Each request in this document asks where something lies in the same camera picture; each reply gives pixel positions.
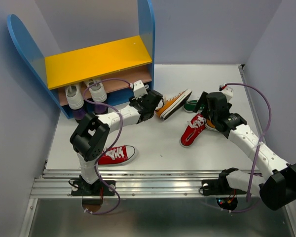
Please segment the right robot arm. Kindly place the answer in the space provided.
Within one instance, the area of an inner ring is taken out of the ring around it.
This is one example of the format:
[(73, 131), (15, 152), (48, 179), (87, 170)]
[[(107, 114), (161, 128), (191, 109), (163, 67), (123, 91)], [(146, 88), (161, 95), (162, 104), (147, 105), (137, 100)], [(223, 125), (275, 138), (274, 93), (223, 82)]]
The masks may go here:
[(261, 198), (271, 210), (278, 210), (296, 200), (296, 163), (289, 164), (259, 141), (246, 120), (229, 111), (231, 104), (224, 93), (203, 92), (197, 103), (197, 106), (201, 105), (204, 106), (202, 116), (242, 150), (261, 173), (261, 176), (256, 176), (237, 168), (225, 169), (218, 179), (202, 181), (202, 194), (227, 195), (235, 190)]

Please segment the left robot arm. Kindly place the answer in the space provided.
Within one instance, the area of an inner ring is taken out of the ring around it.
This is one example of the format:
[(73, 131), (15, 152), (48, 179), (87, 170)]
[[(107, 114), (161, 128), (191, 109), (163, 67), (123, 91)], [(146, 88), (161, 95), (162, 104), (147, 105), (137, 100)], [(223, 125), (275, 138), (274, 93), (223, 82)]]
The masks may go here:
[(137, 150), (131, 145), (107, 149), (105, 145), (108, 135), (121, 127), (152, 118), (162, 100), (163, 96), (159, 92), (148, 90), (139, 99), (131, 97), (129, 105), (118, 112), (104, 115), (88, 113), (84, 116), (70, 137), (80, 164), (79, 178), (69, 182), (72, 196), (95, 196), (101, 193), (113, 196), (112, 190), (100, 181), (98, 166), (124, 165), (136, 157)]

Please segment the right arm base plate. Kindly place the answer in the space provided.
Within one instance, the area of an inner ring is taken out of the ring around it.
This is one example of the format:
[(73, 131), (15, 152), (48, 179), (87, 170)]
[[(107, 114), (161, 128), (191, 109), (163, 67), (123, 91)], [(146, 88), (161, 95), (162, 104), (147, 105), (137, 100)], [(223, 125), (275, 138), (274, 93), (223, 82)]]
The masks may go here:
[(219, 181), (218, 179), (205, 179), (201, 181), (201, 187), (199, 188), (199, 193), (204, 196), (212, 195), (244, 195), (245, 191), (240, 189), (233, 189), (229, 186), (226, 181)]

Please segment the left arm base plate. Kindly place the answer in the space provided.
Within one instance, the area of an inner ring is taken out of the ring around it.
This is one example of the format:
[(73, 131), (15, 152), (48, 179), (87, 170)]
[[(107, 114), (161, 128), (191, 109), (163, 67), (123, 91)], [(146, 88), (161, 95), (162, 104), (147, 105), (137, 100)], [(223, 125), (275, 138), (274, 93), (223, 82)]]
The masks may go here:
[(83, 179), (74, 178), (68, 181), (71, 186), (71, 195), (74, 197), (91, 196), (91, 197), (112, 197), (114, 191), (109, 189), (102, 182), (97, 180), (94, 184), (88, 184)]

